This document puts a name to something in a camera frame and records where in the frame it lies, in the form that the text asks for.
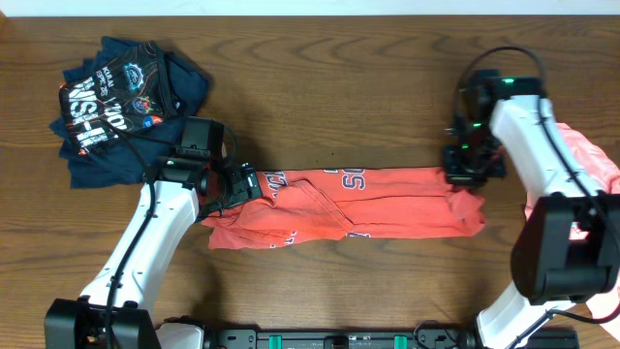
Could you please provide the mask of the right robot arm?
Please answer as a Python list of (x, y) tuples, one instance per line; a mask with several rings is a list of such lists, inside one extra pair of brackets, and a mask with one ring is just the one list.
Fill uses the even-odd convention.
[(511, 283), (476, 319), (462, 348), (561, 348), (539, 329), (610, 291), (619, 273), (619, 197), (585, 171), (564, 141), (538, 77), (467, 73), (457, 83), (444, 150), (448, 183), (465, 189), (506, 174), (510, 157), (533, 208), (511, 251)]

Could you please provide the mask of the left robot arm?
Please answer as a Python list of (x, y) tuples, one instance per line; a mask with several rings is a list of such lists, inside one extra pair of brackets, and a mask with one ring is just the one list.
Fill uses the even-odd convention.
[(223, 150), (235, 140), (228, 126), (190, 117), (170, 157), (141, 163), (144, 185), (132, 220), (80, 296), (53, 301), (44, 321), (46, 347), (217, 347), (216, 334), (201, 322), (181, 316), (155, 326), (150, 313), (188, 229), (262, 194), (253, 166), (235, 163), (235, 148)]

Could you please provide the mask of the red-orange t-shirt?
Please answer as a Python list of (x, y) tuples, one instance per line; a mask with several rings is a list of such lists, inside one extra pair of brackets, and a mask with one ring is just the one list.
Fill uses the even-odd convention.
[(202, 224), (212, 249), (269, 249), (316, 239), (468, 238), (486, 223), (483, 198), (438, 168), (260, 172), (261, 197)]

